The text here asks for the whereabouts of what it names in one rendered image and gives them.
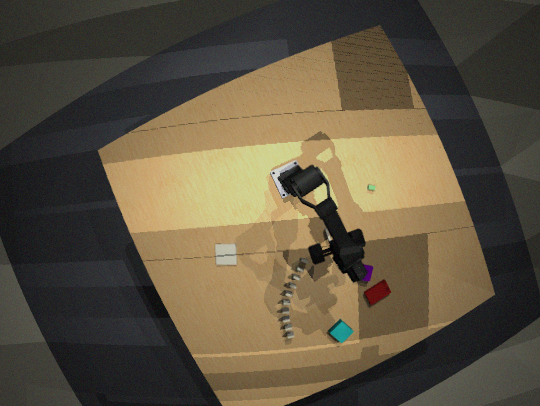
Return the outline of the red rectangular block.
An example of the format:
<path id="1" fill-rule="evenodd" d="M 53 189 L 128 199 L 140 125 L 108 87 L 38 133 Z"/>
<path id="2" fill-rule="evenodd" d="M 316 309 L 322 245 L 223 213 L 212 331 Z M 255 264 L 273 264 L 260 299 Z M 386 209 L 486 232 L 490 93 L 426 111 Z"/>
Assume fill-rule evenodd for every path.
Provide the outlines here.
<path id="1" fill-rule="evenodd" d="M 380 301 L 385 296 L 389 295 L 391 293 L 390 290 L 391 289 L 388 287 L 387 282 L 383 279 L 380 282 L 378 282 L 376 285 L 364 291 L 364 293 L 370 305 L 373 305 L 374 303 Z"/>

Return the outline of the teal block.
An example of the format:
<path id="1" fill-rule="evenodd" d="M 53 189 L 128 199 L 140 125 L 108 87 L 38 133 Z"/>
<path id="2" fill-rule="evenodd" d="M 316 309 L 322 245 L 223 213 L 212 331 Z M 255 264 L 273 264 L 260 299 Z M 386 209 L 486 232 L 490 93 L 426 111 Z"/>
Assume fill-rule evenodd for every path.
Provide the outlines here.
<path id="1" fill-rule="evenodd" d="M 338 320 L 328 331 L 340 343 L 343 343 L 353 333 L 353 330 L 342 319 Z"/>

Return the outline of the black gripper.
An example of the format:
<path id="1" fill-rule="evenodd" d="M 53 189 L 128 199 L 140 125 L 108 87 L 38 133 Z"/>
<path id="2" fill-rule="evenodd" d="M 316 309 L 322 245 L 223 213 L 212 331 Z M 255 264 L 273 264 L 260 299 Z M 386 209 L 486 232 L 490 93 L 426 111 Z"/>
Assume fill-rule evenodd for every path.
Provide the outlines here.
<path id="1" fill-rule="evenodd" d="M 363 231 L 361 229 L 355 229 L 353 231 L 348 232 L 348 234 L 349 236 L 351 236 L 351 238 L 355 242 L 360 243 L 362 247 L 365 246 L 366 242 L 364 240 Z M 313 264 L 317 265 L 317 264 L 325 262 L 324 257 L 330 256 L 330 255 L 333 255 L 333 257 L 335 257 L 335 255 L 333 254 L 333 247 L 334 247 L 333 241 L 334 240 L 330 240 L 329 241 L 330 248 L 327 248 L 324 250 L 322 250 L 320 243 L 316 243 L 316 244 L 308 246 L 308 251 L 309 251 Z"/>

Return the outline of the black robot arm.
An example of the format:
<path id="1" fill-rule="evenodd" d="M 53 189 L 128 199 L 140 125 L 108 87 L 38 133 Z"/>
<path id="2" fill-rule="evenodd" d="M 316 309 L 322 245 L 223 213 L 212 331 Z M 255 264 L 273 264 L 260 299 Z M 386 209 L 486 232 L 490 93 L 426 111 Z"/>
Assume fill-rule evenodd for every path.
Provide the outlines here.
<path id="1" fill-rule="evenodd" d="M 365 279 L 367 269 L 364 267 L 363 259 L 365 256 L 362 245 L 355 242 L 347 233 L 341 218 L 337 212 L 337 205 L 330 196 L 329 181 L 326 179 L 322 171 L 313 164 L 305 169 L 302 169 L 299 164 L 285 172 L 280 173 L 278 178 L 284 190 L 294 197 L 298 197 L 301 203 L 313 208 L 319 215 L 319 218 L 325 224 L 328 232 L 333 238 L 333 254 L 332 259 L 338 265 L 339 270 L 345 274 L 352 282 L 357 282 Z M 327 187 L 327 198 L 314 205 L 302 197 L 312 192 L 318 186 L 325 183 Z"/>

